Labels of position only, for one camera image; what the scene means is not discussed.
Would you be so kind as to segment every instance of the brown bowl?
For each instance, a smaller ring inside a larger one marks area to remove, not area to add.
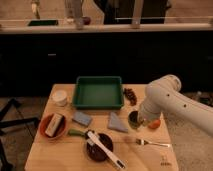
[[[40,122],[40,125],[39,125],[39,132],[40,134],[44,137],[44,138],[47,138],[49,140],[55,140],[55,139],[58,139],[60,138],[66,131],[66,118],[63,117],[60,125],[59,125],[59,128],[57,129],[55,135],[53,137],[50,137],[48,136],[47,134],[45,134],[45,130],[47,129],[47,126],[49,125],[51,119],[53,117],[53,114],[51,115],[48,115],[46,117],[44,117],[41,122]]]

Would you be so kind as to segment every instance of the white handle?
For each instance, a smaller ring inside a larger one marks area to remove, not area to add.
[[[107,154],[107,156],[116,164],[116,166],[121,169],[125,168],[124,163],[114,153],[108,150],[91,131],[89,131],[87,135],[96,145],[98,145]]]

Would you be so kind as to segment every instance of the cabinet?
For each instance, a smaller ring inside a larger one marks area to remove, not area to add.
[[[0,96],[42,96],[77,76],[149,83],[176,74],[183,91],[212,91],[212,31],[0,34]]]

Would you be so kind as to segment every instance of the cup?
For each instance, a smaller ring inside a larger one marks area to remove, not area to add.
[[[53,93],[52,99],[57,106],[63,107],[67,104],[67,92],[64,90],[57,90]]]

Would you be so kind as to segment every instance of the fork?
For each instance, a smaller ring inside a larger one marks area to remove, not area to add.
[[[159,145],[159,146],[163,146],[163,147],[171,147],[171,144],[165,144],[165,143],[158,143],[158,142],[152,142],[152,141],[147,141],[144,139],[136,139],[136,143],[139,145]]]

